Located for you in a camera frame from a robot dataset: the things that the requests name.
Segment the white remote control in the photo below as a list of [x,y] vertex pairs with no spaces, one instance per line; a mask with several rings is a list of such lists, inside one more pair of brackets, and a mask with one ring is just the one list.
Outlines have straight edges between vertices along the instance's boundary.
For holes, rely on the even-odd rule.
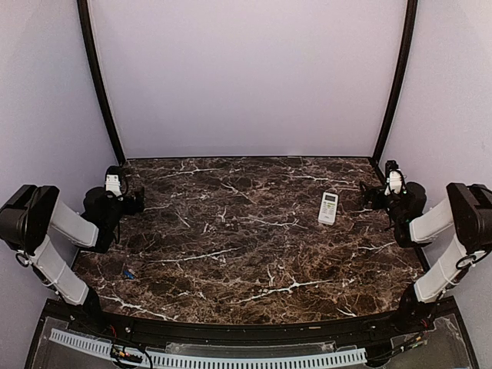
[[321,224],[333,225],[335,223],[338,205],[338,195],[325,192],[322,195],[321,205],[317,220]]

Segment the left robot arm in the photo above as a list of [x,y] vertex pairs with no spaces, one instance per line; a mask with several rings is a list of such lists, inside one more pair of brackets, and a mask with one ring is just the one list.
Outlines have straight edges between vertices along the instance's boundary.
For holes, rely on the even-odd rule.
[[1,206],[1,239],[16,252],[19,264],[32,268],[47,288],[67,304],[82,307],[78,314],[82,327],[101,335],[108,329],[108,317],[99,311],[99,297],[58,253],[50,232],[79,249],[104,254],[119,242],[121,218],[145,209],[145,190],[115,194],[93,188],[86,193],[84,207],[81,214],[72,210],[55,186],[25,184]]

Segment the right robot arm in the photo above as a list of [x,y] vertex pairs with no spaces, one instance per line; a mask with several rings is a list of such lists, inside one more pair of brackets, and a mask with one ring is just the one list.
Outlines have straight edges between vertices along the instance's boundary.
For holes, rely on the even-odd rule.
[[394,329],[407,334],[422,320],[417,305],[436,302],[491,253],[491,189],[451,182],[432,208],[425,208],[427,193],[416,182],[395,186],[361,182],[360,190],[364,205],[386,212],[400,247],[425,248],[441,238],[449,242],[429,270],[407,289],[401,299],[404,307],[393,315]]

